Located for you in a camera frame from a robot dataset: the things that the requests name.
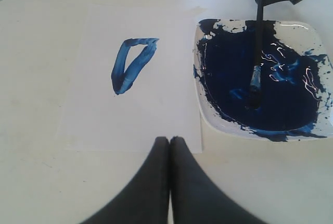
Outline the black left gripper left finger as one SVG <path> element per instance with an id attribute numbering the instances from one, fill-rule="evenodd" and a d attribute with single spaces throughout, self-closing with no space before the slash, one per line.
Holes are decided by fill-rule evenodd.
<path id="1" fill-rule="evenodd" d="M 169 150 L 167 138 L 157 137 L 131 181 L 83 223 L 167 223 Z"/>

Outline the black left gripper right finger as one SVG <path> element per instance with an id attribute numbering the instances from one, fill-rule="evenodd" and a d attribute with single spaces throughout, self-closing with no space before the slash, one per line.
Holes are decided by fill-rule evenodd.
<path id="1" fill-rule="evenodd" d="M 170 190 L 174 223 L 262 223 L 206 175 L 185 140 L 170 141 Z"/>

